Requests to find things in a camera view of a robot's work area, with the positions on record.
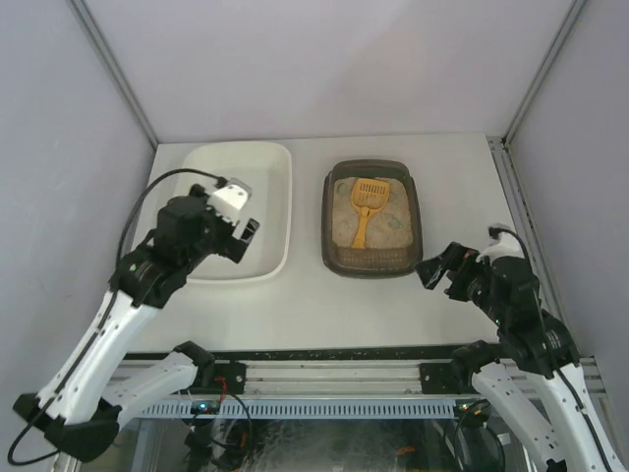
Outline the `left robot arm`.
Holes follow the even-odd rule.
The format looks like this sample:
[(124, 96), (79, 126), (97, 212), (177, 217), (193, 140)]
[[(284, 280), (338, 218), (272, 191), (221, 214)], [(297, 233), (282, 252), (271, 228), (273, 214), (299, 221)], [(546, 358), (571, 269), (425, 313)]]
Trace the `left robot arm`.
[(56, 452), (87, 463), (159, 399), (214, 386), (214, 357), (192, 341), (138, 375), (109, 381), (135, 338), (207, 257), (242, 260), (259, 228), (250, 219), (234, 235), (250, 197), (243, 185), (230, 183), (211, 194), (195, 185), (168, 201), (155, 228), (117, 263), (97, 314), (63, 367), (39, 392), (15, 401), (29, 429), (40, 430)]

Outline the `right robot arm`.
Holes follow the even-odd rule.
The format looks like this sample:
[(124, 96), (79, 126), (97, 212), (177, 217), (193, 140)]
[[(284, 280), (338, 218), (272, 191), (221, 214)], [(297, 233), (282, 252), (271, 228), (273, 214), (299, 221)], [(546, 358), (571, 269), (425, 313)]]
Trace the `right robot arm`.
[(422, 285), (442, 278), (449, 299), (471, 302), (497, 328), (507, 356), (532, 386), (538, 409), (514, 383), (484, 341), (455, 351), (457, 380), (481, 395), (502, 417), (540, 471), (622, 471), (589, 396), (581, 357), (563, 322), (542, 307), (540, 282), (528, 251), (511, 230), (494, 228), (482, 251), (452, 242), (416, 264)]

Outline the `yellow litter scoop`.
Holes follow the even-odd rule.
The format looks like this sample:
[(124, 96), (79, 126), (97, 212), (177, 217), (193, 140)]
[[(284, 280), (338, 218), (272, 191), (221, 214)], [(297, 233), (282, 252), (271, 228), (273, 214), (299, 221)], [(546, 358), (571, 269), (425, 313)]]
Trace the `yellow litter scoop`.
[(351, 193), (351, 204), (359, 215), (359, 225), (352, 249), (366, 247), (366, 233), (370, 219), (384, 209), (390, 194), (390, 184), (386, 181), (358, 178)]

